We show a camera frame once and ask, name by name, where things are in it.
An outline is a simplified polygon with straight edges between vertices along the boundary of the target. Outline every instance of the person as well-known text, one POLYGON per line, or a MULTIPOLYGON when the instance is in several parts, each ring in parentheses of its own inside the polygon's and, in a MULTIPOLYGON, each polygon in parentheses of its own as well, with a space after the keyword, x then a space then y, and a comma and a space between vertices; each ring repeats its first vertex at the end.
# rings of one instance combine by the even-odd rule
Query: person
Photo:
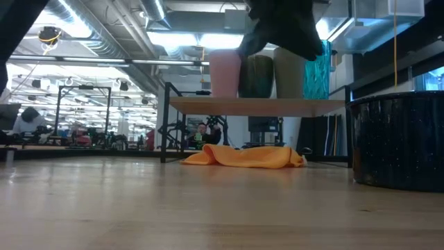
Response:
POLYGON ((197 132, 187 139, 188 147, 201 149, 204 144, 218 144, 221 140, 221 129, 214 125, 211 128, 211 133, 207 134, 207 125, 201 122, 197 126, 197 132))
POLYGON ((27 107, 22 115, 17 117, 12 128, 14 134, 34 132, 38 126, 46 126, 46 120, 33 107, 27 107))

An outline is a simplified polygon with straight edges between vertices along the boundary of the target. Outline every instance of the orange towel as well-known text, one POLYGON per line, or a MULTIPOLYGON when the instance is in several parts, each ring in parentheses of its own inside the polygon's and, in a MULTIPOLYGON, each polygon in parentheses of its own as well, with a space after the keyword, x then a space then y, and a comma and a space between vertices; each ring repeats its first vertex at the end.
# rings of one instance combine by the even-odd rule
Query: orange towel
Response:
POLYGON ((304 160, 289 147, 257 147, 235 150, 228 146, 206 144, 203 151, 194 154, 182 164, 215 165, 230 167, 262 167, 279 169, 282 167, 302 167, 304 160))

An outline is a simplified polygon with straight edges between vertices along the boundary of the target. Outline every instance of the metal frame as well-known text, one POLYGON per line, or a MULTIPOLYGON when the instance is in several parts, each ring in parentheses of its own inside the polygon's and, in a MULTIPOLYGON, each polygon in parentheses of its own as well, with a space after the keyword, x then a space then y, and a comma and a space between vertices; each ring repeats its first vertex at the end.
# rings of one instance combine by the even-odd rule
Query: metal frame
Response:
POLYGON ((95 87, 95 86, 59 86, 58 87, 58 97, 57 97, 57 110, 56 110, 56 114, 55 114, 55 124, 54 124, 54 135, 57 135, 58 132, 58 120, 59 120, 59 113, 60 113, 60 102, 62 101, 62 98, 65 97, 68 93, 66 94, 62 94, 62 90, 64 88, 69 89, 69 91, 71 91, 72 89, 85 89, 87 88, 88 90, 93 90, 93 89, 102 89, 102 90, 108 90, 108 102, 107 102, 107 106, 106 106, 106 118, 105 118, 105 134, 108 133, 108 123, 110 122, 110 106, 111 106, 111 87, 95 87))
MULTIPOLYGON (((352 101, 352 91, 350 89, 350 86, 345 86, 345 104, 347 105, 349 102, 352 101)), ((165 83, 165 93, 164 93, 164 114, 162 119, 162 126, 166 127, 168 124, 169 119, 169 106, 170 106, 170 91, 174 91, 179 97, 183 97, 182 92, 179 91, 174 85, 170 82, 165 83)), ((187 115, 182 114, 182 122, 186 122, 187 115)), ((313 156, 309 155, 307 156, 307 159, 314 162, 336 162, 336 163, 347 163, 348 168, 352 168, 353 166, 353 148, 352 148, 352 131, 351 131, 351 123, 352 118, 349 110, 346 110, 345 115, 345 129, 346 129, 346 137, 347 137, 347 156, 313 156)), ((161 143, 161 149, 160 149, 160 162, 161 163, 167 163, 167 129, 164 129, 162 131, 162 143, 161 143)), ((186 158, 189 156, 189 153, 185 153, 185 127, 183 126, 181 128, 181 138, 180 138, 180 150, 177 152, 179 159, 180 158, 186 158)), ((173 162, 178 160, 177 158, 169 160, 168 162, 173 162)))
MULTIPOLYGON (((174 91, 179 97, 183 97, 182 93, 176 88, 174 87, 174 85, 170 82, 166 82, 165 83, 165 95, 164 95, 164 114, 163 114, 163 119, 162 119, 162 126, 163 127, 167 127, 168 125, 168 118, 169 118, 169 97, 170 97, 170 91, 174 91)), ((182 114, 182 122, 186 122, 187 120, 187 115, 186 114, 182 114)), ((160 148, 160 162, 161 163, 166 163, 167 162, 167 133, 168 133, 168 129, 164 129, 162 131, 162 144, 161 144, 161 148, 160 148)), ((180 131, 180 156, 184 155, 185 152, 185 126, 181 126, 181 131, 180 131)))

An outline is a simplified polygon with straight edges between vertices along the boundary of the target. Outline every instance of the desk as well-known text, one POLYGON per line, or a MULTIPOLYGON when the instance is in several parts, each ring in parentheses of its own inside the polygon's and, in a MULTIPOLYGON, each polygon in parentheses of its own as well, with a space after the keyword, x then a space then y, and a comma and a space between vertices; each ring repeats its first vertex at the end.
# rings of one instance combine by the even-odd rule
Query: desk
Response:
MULTIPOLYGON (((188 115, 239 115, 260 117, 318 117, 345 107, 350 102, 350 88, 345 87, 345 101, 342 100, 313 100, 313 99, 258 99, 258 98, 214 98, 214 97, 184 97, 172 83, 165 83, 164 110, 162 126, 166 127, 169 119, 169 106, 182 113, 182 122, 186 122, 188 115), (170 97, 170 91, 178 96, 170 97)), ((348 167, 352 165, 350 141, 350 114, 346 115, 348 167)), ((185 133, 182 128, 181 149, 185 152, 185 133)), ((166 162, 167 130, 162 133, 160 162, 166 162)), ((316 156, 315 161, 329 161, 323 156, 316 156)))

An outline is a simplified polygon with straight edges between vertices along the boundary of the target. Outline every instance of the wooden tabletop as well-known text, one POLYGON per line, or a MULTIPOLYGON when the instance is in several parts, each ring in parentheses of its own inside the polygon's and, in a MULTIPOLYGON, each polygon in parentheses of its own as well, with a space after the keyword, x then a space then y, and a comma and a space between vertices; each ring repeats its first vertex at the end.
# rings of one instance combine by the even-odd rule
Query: wooden tabletop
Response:
POLYGON ((317 117, 344 107, 345 101, 305 99, 171 97, 170 104, 188 115, 317 117))

